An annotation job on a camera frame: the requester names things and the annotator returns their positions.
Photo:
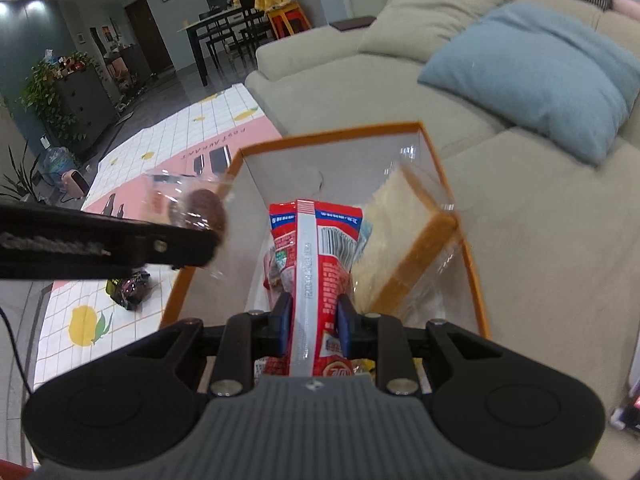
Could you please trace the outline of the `black and yellow snack bag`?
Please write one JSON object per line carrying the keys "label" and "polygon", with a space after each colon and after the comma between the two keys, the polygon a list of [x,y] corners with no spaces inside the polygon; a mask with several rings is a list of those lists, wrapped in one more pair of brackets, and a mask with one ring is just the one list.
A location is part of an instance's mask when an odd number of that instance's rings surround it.
{"label": "black and yellow snack bag", "polygon": [[151,275],[145,270],[137,270],[129,278],[107,280],[105,292],[107,296],[127,311],[134,311],[150,290]]}

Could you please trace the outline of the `chocolate bun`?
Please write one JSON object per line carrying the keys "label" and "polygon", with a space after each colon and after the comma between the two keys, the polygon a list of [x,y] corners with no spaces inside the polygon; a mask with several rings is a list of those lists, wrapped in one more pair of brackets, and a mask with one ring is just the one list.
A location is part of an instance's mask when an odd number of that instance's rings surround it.
{"label": "chocolate bun", "polygon": [[227,195],[232,183],[228,174],[146,174],[142,219],[178,228],[212,230],[224,239],[229,223]]}

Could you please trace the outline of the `red snack packet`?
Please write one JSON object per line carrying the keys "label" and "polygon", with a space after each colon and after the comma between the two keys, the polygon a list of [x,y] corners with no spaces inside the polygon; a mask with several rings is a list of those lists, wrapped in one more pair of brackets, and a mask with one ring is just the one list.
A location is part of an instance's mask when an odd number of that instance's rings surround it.
{"label": "red snack packet", "polygon": [[273,251],[265,278],[273,292],[293,297],[288,352],[269,358],[264,372],[276,376],[350,376],[336,333],[337,297],[352,278],[363,212],[358,207],[293,200],[268,208]]}

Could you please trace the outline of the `sliced bread loaf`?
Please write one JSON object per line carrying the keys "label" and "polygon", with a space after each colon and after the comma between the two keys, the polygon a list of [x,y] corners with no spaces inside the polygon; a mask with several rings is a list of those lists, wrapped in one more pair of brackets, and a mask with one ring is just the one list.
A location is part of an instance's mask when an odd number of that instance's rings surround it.
{"label": "sliced bread loaf", "polygon": [[445,314],[438,284],[459,243],[459,221],[444,188],[414,162],[395,162],[364,206],[364,241],[352,265],[360,314],[409,326]]}

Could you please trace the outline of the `pink small heater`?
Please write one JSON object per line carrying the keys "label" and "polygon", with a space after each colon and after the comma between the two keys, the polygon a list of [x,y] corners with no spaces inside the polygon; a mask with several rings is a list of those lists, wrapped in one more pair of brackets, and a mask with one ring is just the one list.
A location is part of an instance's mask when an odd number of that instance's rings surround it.
{"label": "pink small heater", "polygon": [[76,170],[68,170],[62,174],[62,185],[66,193],[73,198],[84,198],[88,195],[90,186],[82,174]]}

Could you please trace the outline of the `blue water jug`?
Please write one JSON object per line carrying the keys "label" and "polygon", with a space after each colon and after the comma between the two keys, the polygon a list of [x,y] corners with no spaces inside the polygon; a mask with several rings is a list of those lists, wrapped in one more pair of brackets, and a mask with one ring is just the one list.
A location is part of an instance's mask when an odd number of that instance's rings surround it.
{"label": "blue water jug", "polygon": [[43,177],[58,182],[67,171],[75,170],[73,154],[64,146],[49,146],[41,163]]}

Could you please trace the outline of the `pink white picnic mat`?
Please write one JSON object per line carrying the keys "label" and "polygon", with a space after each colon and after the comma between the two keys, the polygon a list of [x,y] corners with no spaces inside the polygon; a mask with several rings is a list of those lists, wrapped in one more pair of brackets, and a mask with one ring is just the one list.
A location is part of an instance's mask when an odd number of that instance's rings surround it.
{"label": "pink white picnic mat", "polygon": [[[279,136],[244,84],[234,84],[141,130],[109,152],[99,162],[81,209],[166,223],[170,200],[189,184],[215,182],[240,148]],[[160,327],[177,273],[167,266],[146,270],[150,290],[131,310],[116,304],[103,280],[53,284],[32,373],[35,387]]]}

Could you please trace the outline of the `green trailing plant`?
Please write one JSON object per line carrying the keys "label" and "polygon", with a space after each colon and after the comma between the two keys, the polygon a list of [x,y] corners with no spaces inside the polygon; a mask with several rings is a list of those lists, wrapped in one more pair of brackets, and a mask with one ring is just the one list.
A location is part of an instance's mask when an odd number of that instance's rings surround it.
{"label": "green trailing plant", "polygon": [[64,144],[75,145],[86,135],[78,127],[78,120],[66,104],[56,84],[66,80],[71,74],[88,67],[97,68],[96,61],[86,53],[75,51],[57,58],[46,56],[30,69],[20,102],[25,110],[32,110],[43,123],[47,133]]}

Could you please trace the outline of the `dark grey drawer cabinet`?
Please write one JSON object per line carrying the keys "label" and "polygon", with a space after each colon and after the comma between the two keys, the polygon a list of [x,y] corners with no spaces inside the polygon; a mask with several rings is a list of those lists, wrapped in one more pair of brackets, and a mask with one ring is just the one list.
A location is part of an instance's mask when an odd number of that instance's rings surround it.
{"label": "dark grey drawer cabinet", "polygon": [[72,138],[66,145],[75,154],[84,154],[115,121],[114,104],[92,66],[55,81],[54,88],[75,118]]}

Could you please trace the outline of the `orange cardboard box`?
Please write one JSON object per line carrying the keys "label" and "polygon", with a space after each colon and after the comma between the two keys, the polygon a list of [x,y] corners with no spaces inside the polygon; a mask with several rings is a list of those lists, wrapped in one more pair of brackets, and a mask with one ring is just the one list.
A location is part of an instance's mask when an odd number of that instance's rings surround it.
{"label": "orange cardboard box", "polygon": [[221,238],[203,269],[180,271],[164,324],[224,324],[282,295],[282,356],[269,375],[345,376],[337,299],[411,326],[449,318],[486,335],[480,281],[444,165],[418,122],[281,139],[242,148],[224,174],[159,186],[152,211]]}

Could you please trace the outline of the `beige sofa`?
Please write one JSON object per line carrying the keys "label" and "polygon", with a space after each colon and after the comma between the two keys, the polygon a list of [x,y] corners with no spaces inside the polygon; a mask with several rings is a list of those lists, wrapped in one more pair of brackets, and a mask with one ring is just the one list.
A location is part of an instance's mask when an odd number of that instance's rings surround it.
{"label": "beige sofa", "polygon": [[639,121],[592,168],[538,134],[418,81],[403,53],[323,26],[270,42],[246,88],[285,136],[420,122],[462,215],[499,344],[617,408],[639,331]]}

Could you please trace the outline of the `dark dining table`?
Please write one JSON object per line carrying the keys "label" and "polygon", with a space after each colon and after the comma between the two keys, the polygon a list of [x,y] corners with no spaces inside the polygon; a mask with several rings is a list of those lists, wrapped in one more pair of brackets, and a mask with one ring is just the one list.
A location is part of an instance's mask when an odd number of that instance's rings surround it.
{"label": "dark dining table", "polygon": [[220,12],[209,11],[196,22],[179,29],[185,32],[193,54],[198,76],[203,87],[209,83],[205,53],[209,53],[214,66],[221,72],[218,51],[235,54],[243,63],[255,58],[260,40],[268,35],[264,11],[244,10],[234,6]]}

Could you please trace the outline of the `orange stool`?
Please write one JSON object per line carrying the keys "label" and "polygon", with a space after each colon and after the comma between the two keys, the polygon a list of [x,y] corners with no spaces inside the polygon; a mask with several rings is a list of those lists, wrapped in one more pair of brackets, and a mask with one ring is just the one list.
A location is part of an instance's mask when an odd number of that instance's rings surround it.
{"label": "orange stool", "polygon": [[267,18],[277,40],[312,29],[310,21],[297,0],[269,9]]}

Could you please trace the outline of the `beige sofa cushion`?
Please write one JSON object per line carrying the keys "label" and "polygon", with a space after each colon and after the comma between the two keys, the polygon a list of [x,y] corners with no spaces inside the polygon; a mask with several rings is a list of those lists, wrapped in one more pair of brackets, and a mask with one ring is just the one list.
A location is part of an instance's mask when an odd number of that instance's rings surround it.
{"label": "beige sofa cushion", "polygon": [[427,62],[450,39],[512,0],[387,0],[360,53]]}

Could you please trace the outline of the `light blue cushion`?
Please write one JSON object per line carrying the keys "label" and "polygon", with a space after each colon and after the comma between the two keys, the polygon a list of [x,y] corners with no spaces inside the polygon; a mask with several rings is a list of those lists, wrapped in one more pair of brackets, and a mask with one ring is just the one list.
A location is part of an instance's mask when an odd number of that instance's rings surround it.
{"label": "light blue cushion", "polygon": [[420,84],[461,96],[597,167],[639,95],[639,60],[581,21],[500,6],[437,50]]}

